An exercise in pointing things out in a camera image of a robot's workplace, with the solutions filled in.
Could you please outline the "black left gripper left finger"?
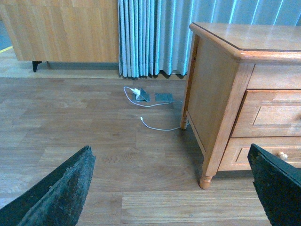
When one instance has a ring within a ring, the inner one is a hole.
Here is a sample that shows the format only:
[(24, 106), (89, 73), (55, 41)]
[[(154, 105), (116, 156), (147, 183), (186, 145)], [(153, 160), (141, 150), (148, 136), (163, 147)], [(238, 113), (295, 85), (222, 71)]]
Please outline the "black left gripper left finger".
[(1, 208), (2, 226), (74, 226), (90, 188), (95, 156), (85, 146)]

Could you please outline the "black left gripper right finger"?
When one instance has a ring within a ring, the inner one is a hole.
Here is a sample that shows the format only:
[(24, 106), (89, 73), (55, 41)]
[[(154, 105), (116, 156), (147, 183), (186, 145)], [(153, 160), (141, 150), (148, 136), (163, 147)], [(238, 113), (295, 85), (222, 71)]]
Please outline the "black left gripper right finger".
[(253, 185), (273, 226), (301, 224), (301, 170), (251, 144), (248, 161)]

